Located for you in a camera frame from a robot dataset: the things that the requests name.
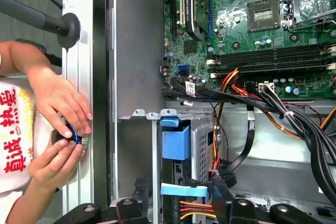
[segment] motherboard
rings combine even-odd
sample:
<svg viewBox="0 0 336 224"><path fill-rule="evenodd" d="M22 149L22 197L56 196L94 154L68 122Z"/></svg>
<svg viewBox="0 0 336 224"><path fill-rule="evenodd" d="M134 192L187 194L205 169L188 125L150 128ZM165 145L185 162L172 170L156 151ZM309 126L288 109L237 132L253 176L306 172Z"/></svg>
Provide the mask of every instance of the motherboard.
<svg viewBox="0 0 336 224"><path fill-rule="evenodd" d="M241 88L335 99L335 13L336 0L165 0L161 71L218 90L238 68Z"/></svg>

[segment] light blue handle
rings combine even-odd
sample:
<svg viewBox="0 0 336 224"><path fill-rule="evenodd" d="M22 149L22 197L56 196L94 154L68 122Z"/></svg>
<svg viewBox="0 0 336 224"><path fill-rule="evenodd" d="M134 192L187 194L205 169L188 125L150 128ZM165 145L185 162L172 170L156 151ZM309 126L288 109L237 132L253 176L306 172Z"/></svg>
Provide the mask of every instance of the light blue handle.
<svg viewBox="0 0 336 224"><path fill-rule="evenodd" d="M178 186L172 184L161 184L162 195L186 196L186 197L206 197L208 188L205 186Z"/></svg>

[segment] finger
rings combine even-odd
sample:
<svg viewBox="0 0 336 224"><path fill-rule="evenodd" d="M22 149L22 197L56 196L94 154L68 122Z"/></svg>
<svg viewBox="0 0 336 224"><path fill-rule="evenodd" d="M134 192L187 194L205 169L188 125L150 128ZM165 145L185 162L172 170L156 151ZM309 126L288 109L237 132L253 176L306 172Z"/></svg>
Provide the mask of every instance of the finger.
<svg viewBox="0 0 336 224"><path fill-rule="evenodd" d="M72 136L72 132L65 126L64 122L62 122L61 118L50 105L41 105L37 109L62 136L65 138Z"/></svg>
<svg viewBox="0 0 336 224"><path fill-rule="evenodd" d="M91 133L91 128L88 122L87 117L84 115L84 112L78 102L72 97L67 95L64 97L64 100L67 102L67 104L74 110L74 112L77 115L77 118L79 122L81 123L82 128L84 129L84 132L78 132L78 134L83 135L84 133L89 134Z"/></svg>
<svg viewBox="0 0 336 224"><path fill-rule="evenodd" d="M73 149L73 152L71 153L68 160L65 162L62 169L59 171L61 175L69 174L71 171L76 168L77 163L80 161L82 154L83 147L81 144L77 144L75 149Z"/></svg>
<svg viewBox="0 0 336 224"><path fill-rule="evenodd" d="M85 153L86 153L86 151L82 150L82 152L81 152L81 154L79 156L79 159L77 159L76 164L74 165L74 167L72 168L72 170L69 173L70 175L72 175L76 171L76 169L78 167L78 164L82 161L83 157L85 156Z"/></svg>
<svg viewBox="0 0 336 224"><path fill-rule="evenodd" d="M73 93L72 97L82 108L86 117L92 120L92 112L91 112L89 104L85 101L85 99L79 93Z"/></svg>
<svg viewBox="0 0 336 224"><path fill-rule="evenodd" d="M68 141L62 139L56 142L54 145L46 148L46 150L35 159L35 164L37 165L37 169L42 169L46 167L55 156L62 151L68 145Z"/></svg>
<svg viewBox="0 0 336 224"><path fill-rule="evenodd" d="M70 141L67 147L61 150L46 167L38 172L38 176L43 179L52 178L62 169L64 164L67 162L67 159L71 157L72 152L74 152L74 148L76 148L75 142Z"/></svg>
<svg viewBox="0 0 336 224"><path fill-rule="evenodd" d="M80 135L83 135L84 129L77 117L77 114L74 110L66 103L63 99L53 100L50 105L61 113L65 119L69 122L69 124L73 127L73 129Z"/></svg>

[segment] blue ring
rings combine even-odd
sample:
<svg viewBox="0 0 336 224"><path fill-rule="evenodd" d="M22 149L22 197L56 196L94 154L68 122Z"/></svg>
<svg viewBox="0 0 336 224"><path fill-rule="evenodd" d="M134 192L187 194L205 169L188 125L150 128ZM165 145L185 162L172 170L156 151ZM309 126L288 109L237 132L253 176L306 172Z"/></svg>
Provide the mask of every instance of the blue ring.
<svg viewBox="0 0 336 224"><path fill-rule="evenodd" d="M69 129L73 133L73 139L75 140L75 143L78 144L78 142L80 141L81 137L79 135L77 135L77 133L74 131L74 128L72 128L72 126L70 124L68 124L67 126L69 127Z"/></svg>

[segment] child's hand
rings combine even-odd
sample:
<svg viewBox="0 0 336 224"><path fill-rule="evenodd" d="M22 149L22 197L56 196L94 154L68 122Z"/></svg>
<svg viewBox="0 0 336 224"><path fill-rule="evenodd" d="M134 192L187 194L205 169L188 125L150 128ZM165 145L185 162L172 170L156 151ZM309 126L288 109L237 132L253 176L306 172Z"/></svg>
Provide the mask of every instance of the child's hand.
<svg viewBox="0 0 336 224"><path fill-rule="evenodd" d="M57 112L65 117L79 135L91 133L88 122L88 119L92 119L90 107L67 80L50 69L39 69L29 82L34 91L38 111L60 134L69 138L72 133Z"/></svg>
<svg viewBox="0 0 336 224"><path fill-rule="evenodd" d="M49 143L46 150L31 162L28 171L38 188L53 191L69 181L84 154L82 146L74 141Z"/></svg>

